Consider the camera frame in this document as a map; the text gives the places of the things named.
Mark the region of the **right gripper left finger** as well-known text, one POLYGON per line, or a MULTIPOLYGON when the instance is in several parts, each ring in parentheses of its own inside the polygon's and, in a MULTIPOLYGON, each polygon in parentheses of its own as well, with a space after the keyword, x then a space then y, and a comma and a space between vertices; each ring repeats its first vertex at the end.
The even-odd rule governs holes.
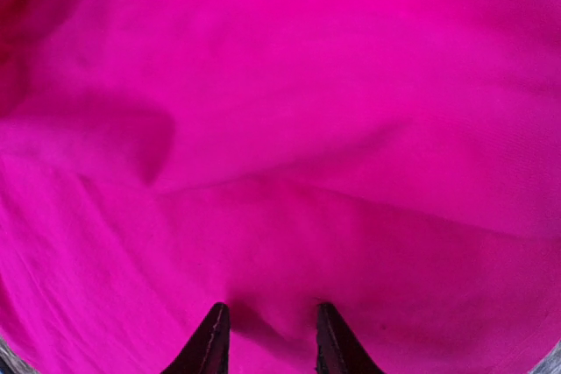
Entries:
POLYGON ((229 371, 231 318, 228 306, 215 303, 179 355, 162 374, 226 374, 229 371))

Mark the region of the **red t-shirt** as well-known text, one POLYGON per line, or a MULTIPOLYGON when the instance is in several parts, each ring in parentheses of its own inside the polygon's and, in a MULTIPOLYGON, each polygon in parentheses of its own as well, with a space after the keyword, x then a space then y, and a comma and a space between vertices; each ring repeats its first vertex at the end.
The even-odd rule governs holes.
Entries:
POLYGON ((560 339, 560 0, 1 0, 1 334, 158 373, 310 373, 333 302, 389 373, 560 339))

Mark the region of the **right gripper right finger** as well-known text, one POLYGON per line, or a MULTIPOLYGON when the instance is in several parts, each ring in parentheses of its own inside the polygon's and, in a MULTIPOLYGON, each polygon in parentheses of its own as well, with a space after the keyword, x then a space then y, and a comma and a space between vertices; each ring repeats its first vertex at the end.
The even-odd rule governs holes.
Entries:
POLYGON ((317 307, 316 345, 317 373, 384 373, 332 303, 324 302, 317 307))

